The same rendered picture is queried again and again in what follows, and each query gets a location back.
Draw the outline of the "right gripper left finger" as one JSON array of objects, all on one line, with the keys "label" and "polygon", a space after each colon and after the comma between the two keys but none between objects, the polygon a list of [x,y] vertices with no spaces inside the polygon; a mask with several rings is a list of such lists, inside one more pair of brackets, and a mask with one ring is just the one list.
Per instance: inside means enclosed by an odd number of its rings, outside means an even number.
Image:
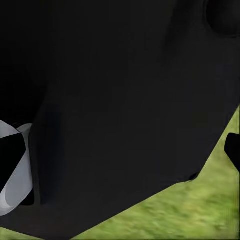
[{"label": "right gripper left finger", "polygon": [[22,133],[0,138],[0,193],[26,153]]}]

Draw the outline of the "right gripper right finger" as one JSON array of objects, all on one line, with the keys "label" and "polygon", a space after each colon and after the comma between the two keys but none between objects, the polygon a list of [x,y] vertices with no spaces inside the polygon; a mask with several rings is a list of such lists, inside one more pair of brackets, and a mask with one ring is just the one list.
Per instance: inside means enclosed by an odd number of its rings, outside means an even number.
[{"label": "right gripper right finger", "polygon": [[240,172],[240,134],[229,133],[224,150]]}]

